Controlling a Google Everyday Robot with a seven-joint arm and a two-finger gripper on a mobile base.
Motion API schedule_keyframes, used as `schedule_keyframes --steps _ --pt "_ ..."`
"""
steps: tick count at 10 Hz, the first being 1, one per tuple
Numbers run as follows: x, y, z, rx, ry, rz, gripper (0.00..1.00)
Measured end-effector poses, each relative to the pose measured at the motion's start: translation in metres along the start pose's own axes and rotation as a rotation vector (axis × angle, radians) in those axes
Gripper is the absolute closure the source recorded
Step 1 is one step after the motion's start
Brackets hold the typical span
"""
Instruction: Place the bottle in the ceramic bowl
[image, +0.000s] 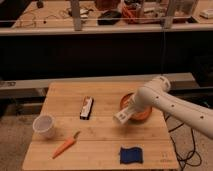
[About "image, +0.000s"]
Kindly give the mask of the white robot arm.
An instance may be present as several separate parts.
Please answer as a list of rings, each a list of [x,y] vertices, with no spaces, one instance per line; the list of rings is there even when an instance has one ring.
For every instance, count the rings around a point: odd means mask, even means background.
[[[130,104],[139,111],[155,107],[213,139],[213,110],[172,96],[170,89],[166,77],[154,77],[137,89]]]

